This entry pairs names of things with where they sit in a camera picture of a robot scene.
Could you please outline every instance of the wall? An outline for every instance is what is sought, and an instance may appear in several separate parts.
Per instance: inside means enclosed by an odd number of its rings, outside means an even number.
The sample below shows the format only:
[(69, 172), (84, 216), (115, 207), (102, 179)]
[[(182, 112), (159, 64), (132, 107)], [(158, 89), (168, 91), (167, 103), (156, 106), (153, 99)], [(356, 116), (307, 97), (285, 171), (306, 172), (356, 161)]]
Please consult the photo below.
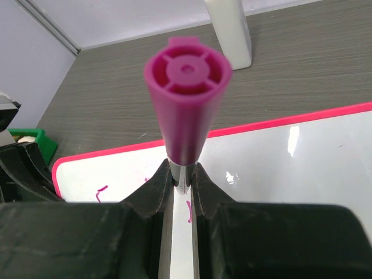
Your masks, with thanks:
[[(246, 14), (316, 0), (243, 0)], [(87, 49), (209, 23), (204, 0), (33, 0)]]
[(14, 1), (0, 1), (0, 91), (22, 104), (11, 127), (36, 127), (75, 57)]

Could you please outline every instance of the green container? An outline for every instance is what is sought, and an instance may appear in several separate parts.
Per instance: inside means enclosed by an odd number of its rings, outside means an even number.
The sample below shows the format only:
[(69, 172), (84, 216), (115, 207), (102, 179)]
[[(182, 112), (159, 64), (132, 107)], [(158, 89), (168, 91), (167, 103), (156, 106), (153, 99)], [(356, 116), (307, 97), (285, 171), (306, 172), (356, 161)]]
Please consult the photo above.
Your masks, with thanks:
[(57, 143), (52, 141), (45, 135), (45, 131), (42, 129), (8, 129), (12, 136), (30, 136), (35, 137), (35, 142), (39, 145), (41, 155), (44, 158), (46, 164), (52, 159), (54, 152), (57, 149)]

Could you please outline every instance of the gray wood surface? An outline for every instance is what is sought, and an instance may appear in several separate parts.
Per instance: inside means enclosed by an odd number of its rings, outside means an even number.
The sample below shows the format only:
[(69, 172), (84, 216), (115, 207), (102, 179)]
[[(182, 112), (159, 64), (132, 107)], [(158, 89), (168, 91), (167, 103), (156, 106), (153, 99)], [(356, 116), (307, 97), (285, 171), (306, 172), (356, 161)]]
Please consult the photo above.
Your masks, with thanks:
[[(213, 128), (372, 100), (372, 2), (323, 0), (248, 17), (253, 64), (234, 72)], [(219, 48), (209, 24), (82, 51), (39, 127), (54, 160), (159, 139), (145, 61), (176, 35)]]

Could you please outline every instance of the purple marker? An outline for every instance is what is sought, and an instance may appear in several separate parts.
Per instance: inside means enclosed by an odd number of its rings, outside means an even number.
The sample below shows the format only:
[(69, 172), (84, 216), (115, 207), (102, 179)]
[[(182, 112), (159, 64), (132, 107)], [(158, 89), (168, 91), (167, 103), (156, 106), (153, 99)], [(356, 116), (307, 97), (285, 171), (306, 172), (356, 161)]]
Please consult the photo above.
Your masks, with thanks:
[(197, 37), (174, 37), (145, 65), (171, 173), (185, 194), (232, 74), (228, 60)]

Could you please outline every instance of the pink marker stroke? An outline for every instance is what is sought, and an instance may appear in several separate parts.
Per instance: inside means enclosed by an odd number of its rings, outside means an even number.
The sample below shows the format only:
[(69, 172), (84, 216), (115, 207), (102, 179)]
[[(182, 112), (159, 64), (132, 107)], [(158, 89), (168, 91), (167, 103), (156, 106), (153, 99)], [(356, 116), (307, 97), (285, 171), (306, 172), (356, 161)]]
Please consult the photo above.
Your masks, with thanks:
[(191, 203), (189, 201), (186, 201), (186, 204), (188, 206), (188, 209), (190, 210), (190, 218), (188, 219), (187, 222), (191, 223), (192, 221), (192, 210), (191, 210)]
[(107, 188), (108, 188), (108, 186), (106, 185), (103, 188), (97, 190), (97, 194), (95, 194), (95, 197), (96, 197), (96, 199), (98, 200), (99, 203), (101, 203), (101, 200), (98, 197), (99, 196), (99, 193), (101, 193), (102, 191), (104, 191)]

